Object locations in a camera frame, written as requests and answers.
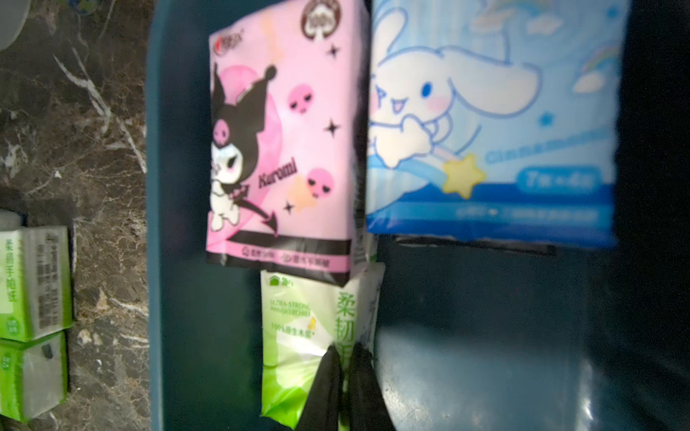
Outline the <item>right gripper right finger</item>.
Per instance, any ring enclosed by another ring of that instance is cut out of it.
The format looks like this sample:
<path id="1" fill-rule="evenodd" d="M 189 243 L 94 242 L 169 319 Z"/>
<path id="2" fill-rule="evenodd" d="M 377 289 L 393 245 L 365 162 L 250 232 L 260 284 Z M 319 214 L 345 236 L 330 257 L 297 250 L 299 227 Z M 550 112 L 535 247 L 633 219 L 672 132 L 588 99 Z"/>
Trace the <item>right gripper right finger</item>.
<path id="1" fill-rule="evenodd" d="M 352 431 L 395 431 L 373 368 L 373 356 L 361 343 L 352 352 L 348 388 Z"/>

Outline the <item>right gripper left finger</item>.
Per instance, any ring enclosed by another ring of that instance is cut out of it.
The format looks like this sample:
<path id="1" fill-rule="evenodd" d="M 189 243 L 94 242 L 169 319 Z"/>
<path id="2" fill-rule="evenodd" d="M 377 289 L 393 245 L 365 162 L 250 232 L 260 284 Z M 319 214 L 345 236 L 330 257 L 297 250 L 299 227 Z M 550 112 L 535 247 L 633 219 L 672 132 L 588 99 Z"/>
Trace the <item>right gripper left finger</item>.
<path id="1" fill-rule="evenodd" d="M 338 431 L 343 371 L 335 345 L 330 346 L 318 366 L 296 431 Z"/>

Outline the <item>green tissue pack front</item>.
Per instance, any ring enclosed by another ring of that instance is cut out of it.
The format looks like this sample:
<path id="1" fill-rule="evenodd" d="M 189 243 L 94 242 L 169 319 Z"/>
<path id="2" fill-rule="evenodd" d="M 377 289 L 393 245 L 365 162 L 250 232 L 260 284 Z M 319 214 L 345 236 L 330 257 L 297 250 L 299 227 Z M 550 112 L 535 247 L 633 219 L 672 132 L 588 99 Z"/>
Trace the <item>green tissue pack front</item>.
<path id="1" fill-rule="evenodd" d="M 370 263 L 345 287 L 261 272 L 264 418 L 295 429 L 327 349 L 347 371 L 357 342 L 373 347 L 385 270 Z"/>

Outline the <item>blue Cinnamoroll tissue pack front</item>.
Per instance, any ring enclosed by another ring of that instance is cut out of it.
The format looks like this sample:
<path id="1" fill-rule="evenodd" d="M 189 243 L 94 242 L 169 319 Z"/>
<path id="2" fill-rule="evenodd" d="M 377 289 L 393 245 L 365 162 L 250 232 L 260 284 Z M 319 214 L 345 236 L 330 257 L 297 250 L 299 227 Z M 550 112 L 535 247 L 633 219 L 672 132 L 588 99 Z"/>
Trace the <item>blue Cinnamoroll tissue pack front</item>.
<path id="1" fill-rule="evenodd" d="M 375 1 L 368 231 L 614 246 L 630 9 Z"/>

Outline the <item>pink Kuromi tissue pack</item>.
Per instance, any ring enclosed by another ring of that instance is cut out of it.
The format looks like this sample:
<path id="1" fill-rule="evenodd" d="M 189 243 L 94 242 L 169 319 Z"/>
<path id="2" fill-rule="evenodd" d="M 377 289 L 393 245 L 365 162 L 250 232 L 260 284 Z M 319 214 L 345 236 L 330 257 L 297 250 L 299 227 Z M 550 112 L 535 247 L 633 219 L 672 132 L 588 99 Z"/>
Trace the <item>pink Kuromi tissue pack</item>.
<path id="1" fill-rule="evenodd" d="M 283 1 L 210 35 L 210 260 L 354 276 L 368 31 L 361 1 Z"/>

